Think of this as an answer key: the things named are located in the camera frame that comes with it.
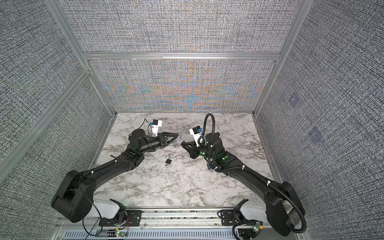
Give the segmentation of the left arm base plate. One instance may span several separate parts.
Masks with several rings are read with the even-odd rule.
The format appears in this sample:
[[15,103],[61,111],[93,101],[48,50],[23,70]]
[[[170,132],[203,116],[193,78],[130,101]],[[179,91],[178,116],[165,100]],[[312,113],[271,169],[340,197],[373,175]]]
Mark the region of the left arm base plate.
[[138,227],[142,218],[143,211],[141,210],[125,210],[119,212],[112,219],[102,218],[99,221],[99,227]]

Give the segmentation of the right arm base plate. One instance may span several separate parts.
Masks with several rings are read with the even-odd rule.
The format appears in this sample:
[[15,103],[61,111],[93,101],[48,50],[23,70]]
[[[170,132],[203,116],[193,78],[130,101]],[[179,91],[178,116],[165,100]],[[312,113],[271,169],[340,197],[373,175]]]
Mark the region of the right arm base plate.
[[218,217],[221,220],[221,224],[223,226],[234,226],[238,223],[244,223],[247,219],[243,216],[243,214],[234,209],[223,209],[217,212]]

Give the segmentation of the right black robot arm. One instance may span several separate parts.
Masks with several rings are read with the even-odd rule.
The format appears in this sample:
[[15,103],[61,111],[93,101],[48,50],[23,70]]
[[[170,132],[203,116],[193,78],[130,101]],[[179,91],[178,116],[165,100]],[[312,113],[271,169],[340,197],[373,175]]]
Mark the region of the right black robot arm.
[[190,157],[204,157],[217,173],[234,178],[264,200],[266,217],[270,226],[280,235],[291,232],[304,233],[307,230],[305,209],[294,189],[288,182],[278,183],[252,170],[238,157],[225,150],[220,133],[208,134],[197,144],[195,141],[181,143]]

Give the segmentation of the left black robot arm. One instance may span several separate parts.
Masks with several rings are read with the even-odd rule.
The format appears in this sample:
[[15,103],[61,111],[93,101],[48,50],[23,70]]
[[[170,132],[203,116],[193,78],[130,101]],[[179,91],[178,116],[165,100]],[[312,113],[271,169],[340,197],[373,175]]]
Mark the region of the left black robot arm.
[[144,160],[144,154],[163,149],[175,141],[177,133],[159,133],[148,136],[143,129],[134,130],[129,135],[129,144],[124,152],[113,160],[96,168],[78,172],[68,172],[51,206],[72,223],[87,217],[99,217],[101,224],[121,225],[127,219],[126,208],[116,200],[98,202],[94,192],[109,180],[137,168]]

